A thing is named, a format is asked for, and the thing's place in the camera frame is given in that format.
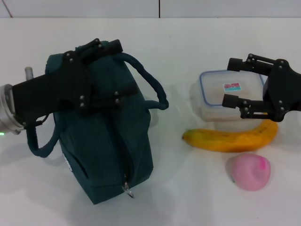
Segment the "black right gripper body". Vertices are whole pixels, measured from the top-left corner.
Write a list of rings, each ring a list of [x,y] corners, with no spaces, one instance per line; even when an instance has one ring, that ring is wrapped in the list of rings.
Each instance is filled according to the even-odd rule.
[[[269,119],[281,122],[289,111],[301,110],[301,75],[286,60],[276,60],[264,85],[263,100],[271,104]]]

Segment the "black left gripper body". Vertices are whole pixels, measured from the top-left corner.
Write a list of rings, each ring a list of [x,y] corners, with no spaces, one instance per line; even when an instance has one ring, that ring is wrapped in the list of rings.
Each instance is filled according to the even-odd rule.
[[[38,118],[65,109],[84,111],[92,82],[87,66],[75,51],[62,55],[59,68],[12,87],[16,118],[26,126]]]

